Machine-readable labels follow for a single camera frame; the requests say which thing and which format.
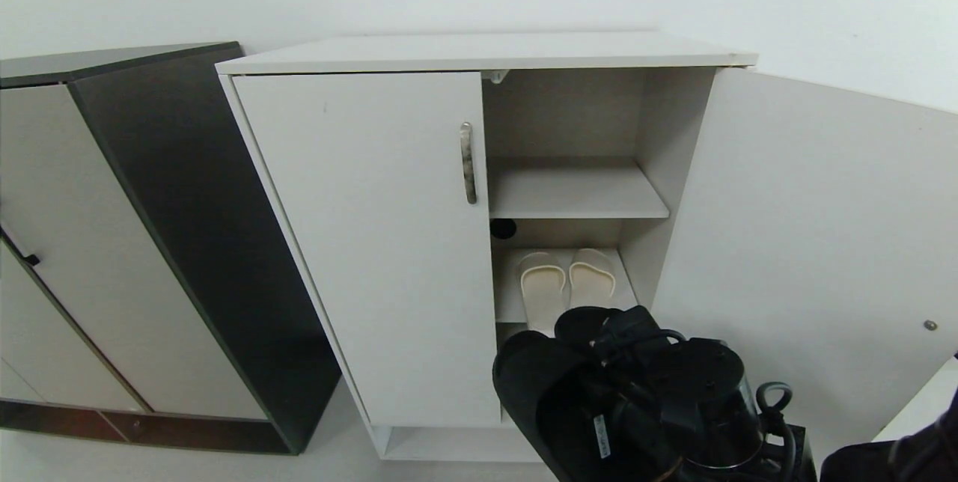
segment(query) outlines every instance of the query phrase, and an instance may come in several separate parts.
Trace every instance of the cabinet door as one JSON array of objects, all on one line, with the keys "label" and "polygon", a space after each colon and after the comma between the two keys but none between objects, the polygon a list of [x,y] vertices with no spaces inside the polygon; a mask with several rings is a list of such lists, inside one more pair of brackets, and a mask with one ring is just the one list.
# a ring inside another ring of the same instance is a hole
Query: cabinet door
[{"label": "cabinet door", "polygon": [[478,73],[234,82],[372,423],[497,424]]},{"label": "cabinet door", "polygon": [[33,401],[42,403],[43,399],[33,387],[4,359],[0,359],[0,399]]},{"label": "cabinet door", "polygon": [[266,417],[140,222],[65,85],[0,91],[0,171],[4,229],[24,254],[40,257],[34,270],[44,284],[150,407]]},{"label": "cabinet door", "polygon": [[819,459],[870,441],[958,348],[956,182],[955,114],[720,70],[653,312],[789,382]]},{"label": "cabinet door", "polygon": [[[63,406],[141,411],[6,243],[0,244],[0,278],[0,355],[38,396]],[[0,383],[0,397],[15,400],[7,393],[16,394],[17,384]]]}]

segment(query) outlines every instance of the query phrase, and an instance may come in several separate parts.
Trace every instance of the black hole in cabinet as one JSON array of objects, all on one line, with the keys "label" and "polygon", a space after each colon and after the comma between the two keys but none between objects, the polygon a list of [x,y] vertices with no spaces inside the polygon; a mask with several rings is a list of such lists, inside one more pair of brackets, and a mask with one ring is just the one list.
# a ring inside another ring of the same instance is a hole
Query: black hole in cabinet
[{"label": "black hole in cabinet", "polygon": [[516,234],[516,220],[494,219],[489,221],[489,233],[496,239],[512,239]]}]

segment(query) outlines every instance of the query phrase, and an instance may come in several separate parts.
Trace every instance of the cabinet top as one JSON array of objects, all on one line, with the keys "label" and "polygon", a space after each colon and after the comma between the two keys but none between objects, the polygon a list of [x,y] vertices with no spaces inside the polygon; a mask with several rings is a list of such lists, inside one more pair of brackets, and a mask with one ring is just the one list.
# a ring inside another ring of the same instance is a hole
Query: cabinet top
[{"label": "cabinet top", "polygon": [[92,52],[52,53],[0,60],[0,88],[49,85],[89,76],[129,69],[215,52],[218,49],[239,48],[237,42],[206,42],[167,46],[137,46],[137,48],[94,49]]},{"label": "cabinet top", "polygon": [[757,55],[657,31],[335,37],[216,65],[225,75],[740,67]]}]

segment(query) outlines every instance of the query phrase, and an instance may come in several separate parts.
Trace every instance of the metal door handle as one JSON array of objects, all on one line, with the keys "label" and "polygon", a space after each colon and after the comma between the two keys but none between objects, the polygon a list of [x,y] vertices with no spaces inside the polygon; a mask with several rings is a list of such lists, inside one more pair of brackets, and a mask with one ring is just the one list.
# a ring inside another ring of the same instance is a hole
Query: metal door handle
[{"label": "metal door handle", "polygon": [[469,205],[475,205],[476,198],[476,174],[472,167],[472,125],[463,123],[459,127],[459,148],[463,152],[463,179],[466,182],[466,201]]}]

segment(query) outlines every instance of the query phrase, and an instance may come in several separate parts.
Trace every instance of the white slipper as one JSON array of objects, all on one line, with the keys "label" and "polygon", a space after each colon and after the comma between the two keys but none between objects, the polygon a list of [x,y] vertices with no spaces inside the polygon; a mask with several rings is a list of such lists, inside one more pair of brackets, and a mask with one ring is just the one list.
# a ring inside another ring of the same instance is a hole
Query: white slipper
[{"label": "white slipper", "polygon": [[612,261],[599,250],[582,248],[569,265],[569,284],[572,285],[569,307],[608,308],[609,299],[615,293]]},{"label": "white slipper", "polygon": [[555,321],[568,307],[562,295],[565,271],[553,254],[548,252],[528,254],[519,262],[518,268],[522,304],[526,307],[529,329],[553,338]]}]

